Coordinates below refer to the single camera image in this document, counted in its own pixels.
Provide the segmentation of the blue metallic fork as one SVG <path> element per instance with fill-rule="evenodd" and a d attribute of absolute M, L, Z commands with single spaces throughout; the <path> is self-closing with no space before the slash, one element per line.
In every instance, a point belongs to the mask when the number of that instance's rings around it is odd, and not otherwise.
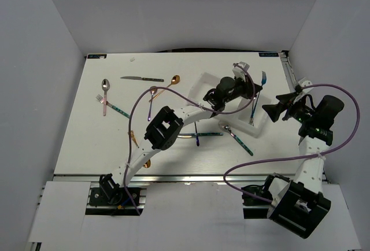
<path fill-rule="evenodd" d="M 265 71 L 262 71 L 261 86 L 264 86 L 266 84 L 266 82 L 267 82 L 267 74 L 266 74 Z M 260 92 L 257 94 L 255 99 L 253 100 L 251 112 L 255 113 L 259 97 L 260 97 Z"/>

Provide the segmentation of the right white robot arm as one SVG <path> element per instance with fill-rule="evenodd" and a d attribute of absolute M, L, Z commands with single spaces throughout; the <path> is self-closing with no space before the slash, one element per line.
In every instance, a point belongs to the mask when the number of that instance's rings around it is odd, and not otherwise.
<path fill-rule="evenodd" d="M 307 239 L 331 208 L 331 201 L 323 196 L 321 176 L 325 157 L 321 152 L 332 145 L 331 127 L 344 103 L 331 95 L 325 95 L 316 106 L 307 106 L 306 103 L 313 100 L 310 94 L 289 93 L 276 98 L 277 104 L 262 108 L 273 122 L 284 113 L 283 120 L 293 118 L 300 123 L 298 147 L 304 160 L 293 179 L 280 174 L 269 175 L 261 196 L 271 204 L 268 219 Z"/>

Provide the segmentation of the silver spoon pink handle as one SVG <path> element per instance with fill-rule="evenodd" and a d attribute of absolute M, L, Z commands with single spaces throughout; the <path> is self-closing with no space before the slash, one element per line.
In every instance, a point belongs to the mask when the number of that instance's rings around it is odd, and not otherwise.
<path fill-rule="evenodd" d="M 107 96 L 108 96 L 108 91 L 110 89 L 110 82 L 107 79 L 104 79 L 102 81 L 102 89 L 103 89 L 103 116 L 106 116 Z"/>

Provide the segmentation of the silver fork green patterned handle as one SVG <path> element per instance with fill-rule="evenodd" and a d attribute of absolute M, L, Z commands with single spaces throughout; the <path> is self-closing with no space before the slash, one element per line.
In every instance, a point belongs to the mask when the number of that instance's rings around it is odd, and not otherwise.
<path fill-rule="evenodd" d="M 96 96 L 96 99 L 100 102 L 100 103 L 102 103 L 102 104 L 106 104 L 108 107 L 110 107 L 111 109 L 113 109 L 113 110 L 115 110 L 116 112 L 118 112 L 119 114 L 121 114 L 121 115 L 123 115 L 124 117 L 126 117 L 126 118 L 130 118 L 130 115 L 128 114 L 128 113 L 126 113 L 125 111 L 123 111 L 123 110 L 121 110 L 120 108 L 118 108 L 118 107 L 116 107 L 116 106 L 114 106 L 114 105 L 112 105 L 110 102 L 108 102 L 108 101 L 106 101 L 104 98 L 103 98 L 103 96 L 101 96 L 101 95 L 97 95 Z"/>

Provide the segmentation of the silver knife green patterned handle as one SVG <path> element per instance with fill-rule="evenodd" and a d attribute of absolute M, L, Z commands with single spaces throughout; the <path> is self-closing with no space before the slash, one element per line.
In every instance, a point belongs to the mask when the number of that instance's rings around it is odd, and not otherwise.
<path fill-rule="evenodd" d="M 224 134 L 222 132 L 199 132 L 199 137 L 205 137 L 205 136 L 223 136 Z M 180 133 L 178 138 L 188 139 L 188 138 L 195 138 L 195 133 Z"/>

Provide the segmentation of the silver knife dark patterned handle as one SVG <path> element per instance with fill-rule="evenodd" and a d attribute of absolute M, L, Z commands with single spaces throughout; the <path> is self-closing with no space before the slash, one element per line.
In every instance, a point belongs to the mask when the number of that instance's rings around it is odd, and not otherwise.
<path fill-rule="evenodd" d="M 160 83 L 165 82 L 164 79 L 150 78 L 150 77 L 140 77 L 140 76 L 122 76 L 122 77 L 120 77 L 120 79 L 141 80 L 141 81 L 146 81 L 146 82 L 160 82 Z"/>

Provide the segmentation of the ornate gold spoon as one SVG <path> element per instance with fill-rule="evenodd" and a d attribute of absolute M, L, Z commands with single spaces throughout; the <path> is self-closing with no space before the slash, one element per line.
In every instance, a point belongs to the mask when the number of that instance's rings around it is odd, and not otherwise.
<path fill-rule="evenodd" d="M 129 133 L 128 133 L 131 137 L 131 140 L 133 141 L 133 143 L 135 144 L 135 146 L 137 148 L 139 148 L 139 143 L 138 141 L 136 140 L 136 137 L 135 137 L 135 134 L 134 134 L 134 131 L 131 130 Z M 144 168 L 150 168 L 151 167 L 151 160 L 148 160 L 144 165 L 143 165 Z"/>

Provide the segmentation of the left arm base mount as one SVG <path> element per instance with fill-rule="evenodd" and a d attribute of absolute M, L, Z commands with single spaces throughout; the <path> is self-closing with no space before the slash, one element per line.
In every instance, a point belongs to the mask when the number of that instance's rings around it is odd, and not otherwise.
<path fill-rule="evenodd" d="M 138 211 L 142 213 L 146 190 L 140 187 L 129 187 Z M 118 194 L 108 200 L 100 187 L 90 188 L 85 215 L 87 216 L 139 216 L 127 192 L 119 188 Z"/>

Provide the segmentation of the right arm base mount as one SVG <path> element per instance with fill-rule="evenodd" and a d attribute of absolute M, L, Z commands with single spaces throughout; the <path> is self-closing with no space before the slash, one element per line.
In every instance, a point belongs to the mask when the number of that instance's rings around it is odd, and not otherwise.
<path fill-rule="evenodd" d="M 275 197 L 285 191 L 289 186 L 289 183 L 284 181 L 264 185 L 249 185 L 242 188 L 243 191 L 250 193 L 250 195 L 243 193 L 242 199 L 244 206 L 251 207 L 255 209 L 258 213 L 263 213 L 264 216 L 277 222 L 280 219 L 286 221 L 296 220 L 298 221 L 301 215 L 305 215 L 306 209 L 300 204 L 295 204 L 293 207 L 288 209 L 287 206 L 282 206 L 282 208 L 277 207 L 277 203 L 274 201 Z"/>

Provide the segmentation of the silver spoon green patterned handle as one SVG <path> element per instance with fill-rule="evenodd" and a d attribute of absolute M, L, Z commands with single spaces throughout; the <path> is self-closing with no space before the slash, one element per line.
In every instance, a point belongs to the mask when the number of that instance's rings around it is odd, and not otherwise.
<path fill-rule="evenodd" d="M 226 122 L 222 122 L 220 121 L 219 122 L 219 127 L 228 132 L 232 137 L 233 139 L 250 155 L 250 156 L 254 156 L 254 153 L 250 150 L 249 147 L 246 146 L 246 144 L 232 131 L 231 127 L 229 124 L 227 124 Z"/>

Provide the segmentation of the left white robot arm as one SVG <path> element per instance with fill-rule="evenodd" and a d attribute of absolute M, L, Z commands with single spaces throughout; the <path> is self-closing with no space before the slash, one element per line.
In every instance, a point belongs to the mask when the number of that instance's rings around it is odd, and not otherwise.
<path fill-rule="evenodd" d="M 172 109 L 162 107 L 150 120 L 144 138 L 135 150 L 129 147 L 127 162 L 112 173 L 101 175 L 99 187 L 102 197 L 109 204 L 117 204 L 122 199 L 122 191 L 132 177 L 160 151 L 169 149 L 176 141 L 183 127 L 200 120 L 211 119 L 218 115 L 227 115 L 225 105 L 236 98 L 252 99 L 262 90 L 262 85 L 255 84 L 247 76 L 224 77 L 216 88 L 210 89 L 204 100 L 211 107 L 206 108 L 188 99 L 189 106 Z"/>

